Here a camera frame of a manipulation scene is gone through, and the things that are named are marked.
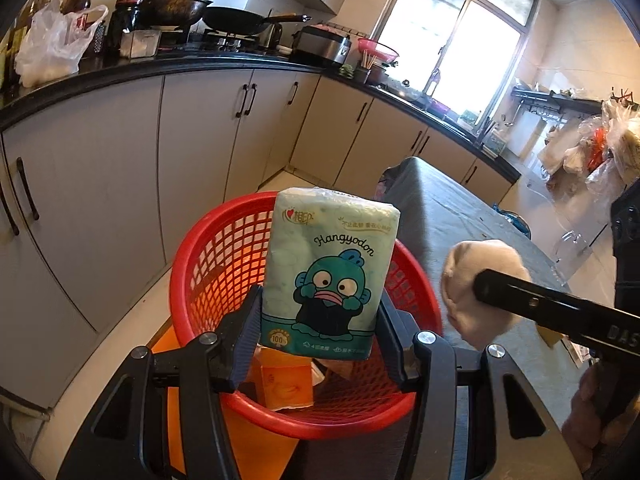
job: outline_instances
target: chopsticks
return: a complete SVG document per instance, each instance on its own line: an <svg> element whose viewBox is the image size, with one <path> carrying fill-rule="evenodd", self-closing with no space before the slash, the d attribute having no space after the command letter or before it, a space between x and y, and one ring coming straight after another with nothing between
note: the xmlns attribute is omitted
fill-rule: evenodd
<svg viewBox="0 0 640 480"><path fill-rule="evenodd" d="M373 68L374 63L376 62L376 55L365 50L362 53L362 67L365 70L371 70Z"/></svg>

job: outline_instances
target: cabinet handle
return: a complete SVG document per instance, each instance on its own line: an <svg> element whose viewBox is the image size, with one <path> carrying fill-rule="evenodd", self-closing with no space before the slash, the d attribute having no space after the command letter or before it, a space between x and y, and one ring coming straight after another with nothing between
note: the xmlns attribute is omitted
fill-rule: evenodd
<svg viewBox="0 0 640 480"><path fill-rule="evenodd" d="M242 110L244 110L244 105L246 104L246 97L249 95L249 85L242 85L242 90L244 90L244 99L242 100L240 111L236 112L236 119L242 117Z"/></svg>
<svg viewBox="0 0 640 480"><path fill-rule="evenodd" d="M474 177L474 175L476 174L476 171L478 170L477 166L474 166L474 170L471 172L471 175L469 175L469 178L465 180L465 184L468 184L469 181L471 181L471 179Z"/></svg>
<svg viewBox="0 0 640 480"><path fill-rule="evenodd" d="M431 139L431 136L427 136L427 140L424 141L424 144L422 145L422 147L420 148L420 151L418 152L418 155L422 154L422 150L425 149L427 142L429 142L429 139Z"/></svg>
<svg viewBox="0 0 640 480"><path fill-rule="evenodd" d="M11 231L14 232L14 236L18 236L20 234L20 229L18 229L18 225L14 222L14 217L11 215L11 211L9 211L9 205L6 202L4 191L2 191L2 185L0 185L0 202L2 202L2 207L4 207L4 212L9 220Z"/></svg>
<svg viewBox="0 0 640 480"><path fill-rule="evenodd" d="M356 119L356 122L357 122L357 123L359 123L359 122L360 122L360 120L361 120L361 118L362 118L362 114L364 113L364 110L366 110L366 108L367 108L367 105L368 105L368 104L369 104L369 103L364 103L364 104L362 105L362 110L360 110L360 114L358 115L358 118Z"/></svg>
<svg viewBox="0 0 640 480"><path fill-rule="evenodd" d="M418 136L417 136L417 137L415 137L414 143L411 145L411 151L413 151L413 150L414 150L415 145L416 145L416 144L418 144L418 140L420 140L420 137L421 137L421 136L422 136L422 130L420 130L420 131L418 132Z"/></svg>
<svg viewBox="0 0 640 480"><path fill-rule="evenodd" d="M33 214L33 219L35 221L40 220L40 213L36 209L36 205L33 202L33 196L31 196L31 190L29 189L29 184L27 183L27 174L24 172L24 162L22 161L22 157L19 156L15 161L15 165L18 167L18 173L20 173L20 179L22 180L22 186L24 187L24 192L27 194L27 200L29 201L29 207L31 208L31 214Z"/></svg>
<svg viewBox="0 0 640 480"><path fill-rule="evenodd" d="M254 109L255 95L258 93L258 85L256 83L251 85L251 90L254 91L254 96L251 98L251 104L249 105L249 109L244 113L248 116L251 113L251 110Z"/></svg>
<svg viewBox="0 0 640 480"><path fill-rule="evenodd" d="M291 101L289 101L287 103L287 105L291 106L293 104L294 99L296 98L296 95L298 95L298 87L300 86L300 83L298 83L297 81L295 83L293 83L293 86L295 86L295 90L293 92L293 97L291 98Z"/></svg>

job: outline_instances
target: laundry basket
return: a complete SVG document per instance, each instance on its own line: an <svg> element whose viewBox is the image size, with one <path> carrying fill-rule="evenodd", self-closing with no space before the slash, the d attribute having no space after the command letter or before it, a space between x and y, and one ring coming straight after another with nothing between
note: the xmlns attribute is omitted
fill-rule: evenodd
<svg viewBox="0 0 640 480"><path fill-rule="evenodd" d="M258 193L227 202L200 220L182 242L170 285L171 315L181 346L215 330L227 312L240 307L249 287L263 281L276 195ZM411 312L420 328L442 333L431 286L398 241L385 288L395 306ZM414 397L402 394L387 377L374 344L369 359L354 363L351 380L329 375L310 408L276 413L239 392L223 394L222 402L266 430L317 440L386 428L412 409Z"/></svg>

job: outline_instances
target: pink cartoon lips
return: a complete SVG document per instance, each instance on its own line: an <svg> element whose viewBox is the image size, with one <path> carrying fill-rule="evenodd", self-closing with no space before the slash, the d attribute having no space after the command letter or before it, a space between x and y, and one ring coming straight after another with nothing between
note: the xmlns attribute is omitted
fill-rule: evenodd
<svg viewBox="0 0 640 480"><path fill-rule="evenodd" d="M314 298L319 298L320 300L332 301L335 304L342 304L342 296L333 292L332 290L318 290L315 293Z"/></svg>

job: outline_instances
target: frying pan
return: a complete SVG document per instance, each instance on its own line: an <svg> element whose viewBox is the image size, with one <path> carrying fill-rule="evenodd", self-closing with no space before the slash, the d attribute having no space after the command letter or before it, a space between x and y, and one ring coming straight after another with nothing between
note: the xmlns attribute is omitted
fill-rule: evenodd
<svg viewBox="0 0 640 480"><path fill-rule="evenodd" d="M304 23L308 22L311 16L288 14L265 18L248 10L207 7L202 19L212 30L237 34L238 36L255 36L264 31L271 23Z"/></svg>

